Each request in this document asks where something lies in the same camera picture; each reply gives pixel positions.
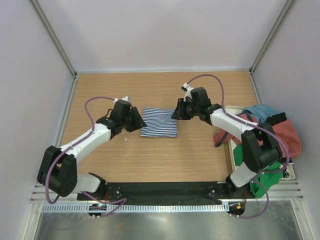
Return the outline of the blue white striped tank top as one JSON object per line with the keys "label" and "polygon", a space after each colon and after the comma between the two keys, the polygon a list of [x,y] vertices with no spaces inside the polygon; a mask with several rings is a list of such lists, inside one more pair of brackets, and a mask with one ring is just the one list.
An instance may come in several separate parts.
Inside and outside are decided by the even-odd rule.
{"label": "blue white striped tank top", "polygon": [[144,107],[142,120],[146,123],[140,131],[141,137],[176,138],[178,136],[177,121],[172,118],[174,109]]}

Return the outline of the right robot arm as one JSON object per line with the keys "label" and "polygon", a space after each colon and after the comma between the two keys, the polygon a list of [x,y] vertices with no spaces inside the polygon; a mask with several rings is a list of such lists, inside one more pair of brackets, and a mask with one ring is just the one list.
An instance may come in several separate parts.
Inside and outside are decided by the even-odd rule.
{"label": "right robot arm", "polygon": [[227,112],[220,104],[212,104],[203,87],[193,88],[185,83],[181,88],[185,95],[178,99],[172,119],[199,117],[241,140],[243,163],[226,178],[225,192],[229,197],[237,198],[243,193],[243,186],[282,159],[279,140],[269,123],[251,122]]}

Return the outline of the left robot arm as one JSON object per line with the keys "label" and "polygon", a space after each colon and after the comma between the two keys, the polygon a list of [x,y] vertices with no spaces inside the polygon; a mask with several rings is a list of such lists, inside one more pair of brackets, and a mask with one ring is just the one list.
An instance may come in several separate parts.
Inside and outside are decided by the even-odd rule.
{"label": "left robot arm", "polygon": [[50,192],[57,197],[71,193],[89,194],[101,200],[106,194],[106,181],[94,174],[79,174],[79,163],[100,145],[110,141],[122,130],[131,133],[146,127],[138,109],[126,99],[114,99],[114,107],[94,121],[91,128],[75,140],[55,147],[49,146],[43,155],[37,182],[45,187],[45,197],[50,204]]}

